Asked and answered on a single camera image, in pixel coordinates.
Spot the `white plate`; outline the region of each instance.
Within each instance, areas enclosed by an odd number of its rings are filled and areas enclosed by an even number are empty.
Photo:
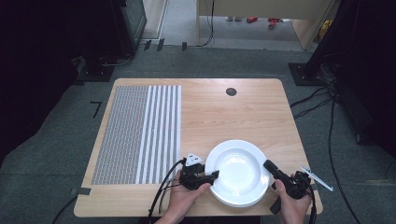
[[[232,207],[248,207],[258,202],[268,189],[270,173],[263,164],[265,155],[253,144],[229,140],[209,153],[205,173],[219,170],[219,178],[210,188],[221,202]]]

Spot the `wrist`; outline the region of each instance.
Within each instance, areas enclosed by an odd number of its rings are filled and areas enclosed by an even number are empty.
[[[294,218],[292,220],[283,220],[283,222],[281,221],[281,224],[304,224],[305,219],[304,218]]]
[[[156,222],[156,224],[177,224],[183,219],[183,217],[176,217],[172,215],[173,213],[166,212],[163,216]]]

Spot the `red object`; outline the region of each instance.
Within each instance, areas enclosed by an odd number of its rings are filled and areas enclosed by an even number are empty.
[[[259,18],[257,17],[247,17],[247,23],[252,23],[254,21],[257,21]]]
[[[280,19],[274,19],[274,18],[270,18],[268,19],[268,21],[270,22],[270,24],[268,25],[268,27],[270,29],[274,29],[276,26],[276,23],[280,21]]]

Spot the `gray carpet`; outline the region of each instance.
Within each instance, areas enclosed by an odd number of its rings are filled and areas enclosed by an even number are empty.
[[[317,87],[297,87],[288,63],[306,63],[310,52],[252,49],[198,49],[155,46],[139,49],[132,61],[115,69],[108,83],[72,86],[31,139],[12,151],[0,172],[0,223],[51,223],[72,198],[71,188],[81,185],[92,147],[106,108],[112,83],[120,77],[248,77],[279,78],[290,103],[303,99]],[[295,106],[297,114],[325,100],[314,97]],[[96,118],[97,105],[103,102]],[[331,104],[296,120],[311,169],[335,191],[320,189],[324,211],[317,223],[354,223],[339,188],[329,158],[328,132]],[[395,184],[379,180],[396,178],[395,159],[376,146],[355,143],[353,125],[340,104],[334,107],[332,158],[349,203],[361,223],[394,223]],[[72,203],[57,223],[136,223],[133,217],[79,218]],[[277,223],[275,216],[263,223]]]

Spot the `floor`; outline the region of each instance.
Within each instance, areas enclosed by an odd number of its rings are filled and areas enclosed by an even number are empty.
[[[197,46],[195,0],[144,0],[144,4],[148,25],[143,33],[142,41],[151,39],[155,43],[163,38],[165,45],[181,46],[183,42],[186,42],[190,47]],[[158,28],[157,32],[153,32],[154,28],[149,25],[149,22],[161,24],[155,26]],[[203,45],[211,34],[209,26],[212,24],[211,18],[201,17],[200,23],[200,45]],[[213,39],[206,45],[207,48],[303,51],[291,22],[287,19],[279,22],[275,29],[269,29],[269,22],[265,18],[247,23],[247,18],[243,18],[242,21],[226,21],[224,17],[214,17],[213,30]],[[313,52],[316,47],[317,44],[312,43],[307,51]]]

